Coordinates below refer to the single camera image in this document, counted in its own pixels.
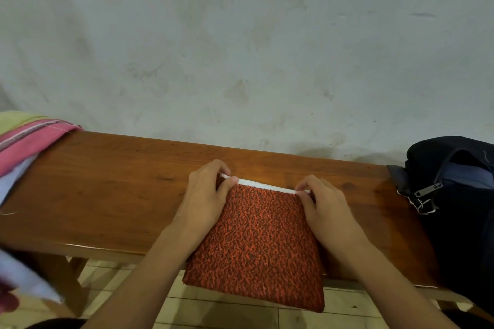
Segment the pink fabric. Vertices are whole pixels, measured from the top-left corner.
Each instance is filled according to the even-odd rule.
[[[26,125],[23,125],[23,126],[20,126],[20,127],[16,127],[15,129],[13,129],[13,130],[11,130],[11,131],[9,131],[7,133],[3,133],[2,135],[0,135],[0,142],[3,142],[4,140],[9,139],[13,135],[16,135],[17,133],[20,133],[22,130],[28,129],[31,126],[34,126],[34,125],[43,123],[45,121],[50,121],[50,120],[52,120],[52,119],[36,120],[36,121],[33,121],[33,122],[28,123]]]
[[[0,152],[0,176],[12,170],[17,164],[31,155],[43,151],[66,132],[73,129],[82,130],[80,126],[65,122],[53,124],[53,126],[48,125],[4,149]]]

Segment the wooden bench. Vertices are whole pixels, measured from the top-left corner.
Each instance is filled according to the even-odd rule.
[[[87,297],[77,283],[84,261],[138,263],[173,219],[189,173],[213,159],[241,178],[286,188],[311,173],[324,177],[404,276],[442,291],[418,215],[386,166],[124,135],[76,132],[40,154],[1,207],[9,215],[0,216],[0,243],[30,252],[65,296],[61,314],[78,316]],[[327,285],[358,288],[334,260],[325,277]]]

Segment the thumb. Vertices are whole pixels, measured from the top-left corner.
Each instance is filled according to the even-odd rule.
[[[228,192],[230,189],[235,186],[239,181],[238,177],[230,177],[227,178],[225,181],[223,181],[218,188],[218,198],[221,201],[222,204],[225,204],[226,202],[226,195],[228,195]]]
[[[305,211],[305,218],[307,219],[307,221],[309,221],[316,214],[316,206],[312,201],[312,198],[305,191],[297,191],[295,195],[297,195],[302,202]]]

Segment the right hand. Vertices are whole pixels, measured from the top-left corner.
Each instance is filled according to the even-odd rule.
[[[310,189],[316,197],[312,200],[305,191]],[[328,181],[310,175],[295,188],[305,210],[305,217],[312,232],[321,244],[338,260],[356,247],[369,243],[361,226],[353,217],[343,192]]]

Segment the zipper slider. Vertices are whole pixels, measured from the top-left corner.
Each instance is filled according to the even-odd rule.
[[[436,191],[437,189],[442,188],[443,184],[442,183],[435,183],[429,187],[426,187],[425,189],[418,190],[414,193],[415,197],[420,198],[423,197],[424,195],[430,194],[433,191]]]

